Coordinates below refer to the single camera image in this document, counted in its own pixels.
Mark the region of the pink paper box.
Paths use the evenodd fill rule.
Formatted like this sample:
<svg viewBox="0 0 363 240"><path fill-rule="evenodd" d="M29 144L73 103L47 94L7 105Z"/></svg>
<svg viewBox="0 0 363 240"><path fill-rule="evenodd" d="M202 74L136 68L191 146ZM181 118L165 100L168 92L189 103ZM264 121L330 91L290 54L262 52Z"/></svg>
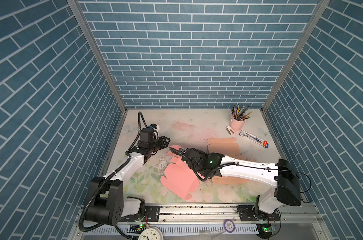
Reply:
<svg viewBox="0 0 363 240"><path fill-rule="evenodd" d="M197 190L200 181L181 156L170 151L167 155L172 158L164 170L164 176L160 178L161 184L183 200L192 199L191 193Z"/></svg>

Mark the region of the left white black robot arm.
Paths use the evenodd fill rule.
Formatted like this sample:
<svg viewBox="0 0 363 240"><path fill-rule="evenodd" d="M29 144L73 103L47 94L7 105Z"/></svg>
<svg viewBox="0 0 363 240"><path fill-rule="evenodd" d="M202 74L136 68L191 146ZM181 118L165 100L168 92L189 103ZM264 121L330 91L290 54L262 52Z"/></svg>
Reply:
<svg viewBox="0 0 363 240"><path fill-rule="evenodd" d="M116 170L103 177L94 177L88 187L78 227L89 232L103 225L115 226L121 220L139 221L145 214L145 200L123 196L124 182L130 180L153 153L165 149L170 138L139 141L126 151L127 158Z"/></svg>

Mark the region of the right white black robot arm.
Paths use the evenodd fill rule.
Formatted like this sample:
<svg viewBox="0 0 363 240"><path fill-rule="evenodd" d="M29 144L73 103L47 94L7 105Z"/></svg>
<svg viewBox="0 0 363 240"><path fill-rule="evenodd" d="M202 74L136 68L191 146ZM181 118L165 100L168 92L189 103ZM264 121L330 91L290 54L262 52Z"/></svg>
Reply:
<svg viewBox="0 0 363 240"><path fill-rule="evenodd" d="M213 177L235 177L267 185L268 190L257 196L254 207L243 208L256 220L261 221L275 214L282 205L301 205L299 177L306 174L294 170L286 160L279 159L277 163L256 163L219 153L208 154L194 148L172 152L180 156L202 182Z"/></svg>

